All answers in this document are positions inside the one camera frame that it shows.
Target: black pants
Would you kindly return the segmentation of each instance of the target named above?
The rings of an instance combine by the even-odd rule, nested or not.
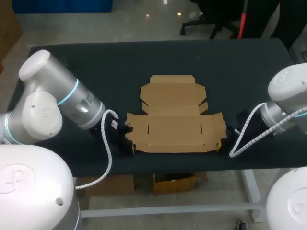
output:
[[[279,21],[271,37],[289,49],[307,24],[307,0],[248,0],[243,38],[261,37],[279,3]]]

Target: cardboard box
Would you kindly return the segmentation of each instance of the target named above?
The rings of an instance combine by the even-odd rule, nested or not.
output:
[[[155,194],[181,193],[195,188],[196,176],[193,173],[185,174],[153,174],[153,188]]]
[[[0,61],[4,59],[22,32],[12,7],[12,0],[0,1]]]
[[[0,62],[0,74],[2,73],[2,71],[3,71],[3,65],[2,65],[2,63]]]
[[[208,109],[204,86],[192,75],[153,75],[141,87],[142,110],[127,114],[133,132],[126,135],[136,150],[150,153],[208,152],[226,137],[222,113],[200,115]]]
[[[78,185],[88,184],[96,177],[78,178]],[[107,176],[104,180],[92,187],[83,189],[84,196],[104,196],[131,194],[134,192],[133,175]]]

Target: black tablecloth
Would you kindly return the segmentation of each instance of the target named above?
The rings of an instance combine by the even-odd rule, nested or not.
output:
[[[50,51],[123,118],[127,112],[142,112],[140,88],[153,74],[192,74],[196,83],[206,87],[209,112],[223,112],[226,123],[233,126],[239,111],[268,100],[272,77],[293,64],[283,44],[275,39],[70,44],[33,47],[31,53],[40,49]],[[22,89],[19,82],[11,109]],[[107,165],[106,152],[97,140],[66,118],[56,137],[38,145],[60,155],[76,177],[101,175]],[[216,153],[136,153],[116,157],[111,173],[299,167],[307,165],[306,147],[306,136],[294,128],[262,140],[239,159]]]

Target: chair wheel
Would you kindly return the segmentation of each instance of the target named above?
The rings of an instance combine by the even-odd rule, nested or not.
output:
[[[186,29],[181,28],[180,29],[180,35],[186,35]]]
[[[246,223],[243,223],[241,220],[238,220],[236,224],[236,230],[247,230]]]

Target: cardboard box under table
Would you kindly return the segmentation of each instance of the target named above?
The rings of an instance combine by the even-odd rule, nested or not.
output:
[[[204,86],[192,75],[153,75],[141,87],[142,110],[127,114],[133,132],[126,137],[136,150],[150,153],[208,152],[226,137],[222,113],[201,115],[208,109]]]

